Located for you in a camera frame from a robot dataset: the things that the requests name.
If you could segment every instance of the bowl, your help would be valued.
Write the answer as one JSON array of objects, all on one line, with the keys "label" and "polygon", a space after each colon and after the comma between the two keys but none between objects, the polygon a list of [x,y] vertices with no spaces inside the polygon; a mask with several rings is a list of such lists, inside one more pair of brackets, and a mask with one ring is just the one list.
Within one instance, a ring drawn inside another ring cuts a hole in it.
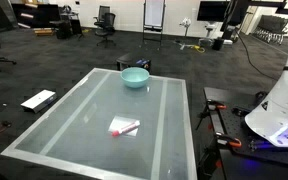
[{"label": "bowl", "polygon": [[150,74],[143,68],[131,67],[124,69],[121,78],[124,84],[130,88],[140,88],[146,85]]}]

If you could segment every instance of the whiteboard stand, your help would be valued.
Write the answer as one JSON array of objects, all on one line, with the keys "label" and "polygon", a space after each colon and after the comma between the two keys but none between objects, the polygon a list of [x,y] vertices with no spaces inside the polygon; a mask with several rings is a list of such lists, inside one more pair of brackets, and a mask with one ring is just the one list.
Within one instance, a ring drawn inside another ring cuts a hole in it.
[{"label": "whiteboard stand", "polygon": [[[165,0],[145,0],[143,38],[140,47],[143,46],[145,40],[156,41],[160,43],[160,46],[157,48],[157,50],[160,50],[162,46],[165,7]],[[145,37],[145,33],[148,31],[159,33],[159,39]]]}]

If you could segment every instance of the glass table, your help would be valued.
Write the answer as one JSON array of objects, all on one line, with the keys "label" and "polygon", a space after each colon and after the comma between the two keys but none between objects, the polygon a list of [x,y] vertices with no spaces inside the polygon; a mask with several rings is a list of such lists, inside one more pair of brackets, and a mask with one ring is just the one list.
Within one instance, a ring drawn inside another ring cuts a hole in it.
[{"label": "glass table", "polygon": [[[140,126],[113,137],[120,121]],[[95,68],[1,155],[98,179],[197,179],[185,81],[131,89]]]}]

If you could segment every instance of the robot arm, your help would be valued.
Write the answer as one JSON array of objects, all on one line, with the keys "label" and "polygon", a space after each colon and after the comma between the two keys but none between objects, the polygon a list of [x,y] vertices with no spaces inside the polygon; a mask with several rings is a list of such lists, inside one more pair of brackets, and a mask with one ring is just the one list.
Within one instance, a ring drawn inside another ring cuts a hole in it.
[{"label": "robot arm", "polygon": [[288,147],[288,59],[278,82],[245,121],[273,145]]}]

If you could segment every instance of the floor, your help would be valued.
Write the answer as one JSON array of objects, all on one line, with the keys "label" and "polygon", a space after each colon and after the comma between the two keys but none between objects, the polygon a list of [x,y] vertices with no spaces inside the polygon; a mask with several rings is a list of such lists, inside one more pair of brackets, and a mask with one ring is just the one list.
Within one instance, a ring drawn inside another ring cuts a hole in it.
[{"label": "floor", "polygon": [[[0,133],[0,153],[47,110],[38,114],[23,112],[20,106],[23,101],[42,89],[56,91],[62,97],[94,67],[116,69],[115,60],[134,50],[146,51],[152,57],[151,74],[186,80],[192,129],[203,108],[204,87],[255,94],[269,91],[275,84],[250,66],[241,41],[233,46],[226,45],[221,51],[207,48],[205,53],[200,53],[193,49],[181,51],[173,42],[175,37],[166,36],[162,49],[157,51],[155,42],[147,42],[139,48],[141,33],[117,32],[111,37],[117,46],[105,49],[96,47],[101,39],[93,34],[92,31],[86,33],[80,41],[77,37],[68,40],[58,40],[55,36],[36,37],[28,30],[0,34],[0,56],[18,62],[16,66],[0,64],[0,121],[13,123],[11,128]],[[287,54],[252,36],[242,38],[252,62],[266,74],[278,78]],[[191,38],[187,42],[197,43],[197,40]],[[84,179],[4,157],[0,157],[0,173],[11,180]]]}]

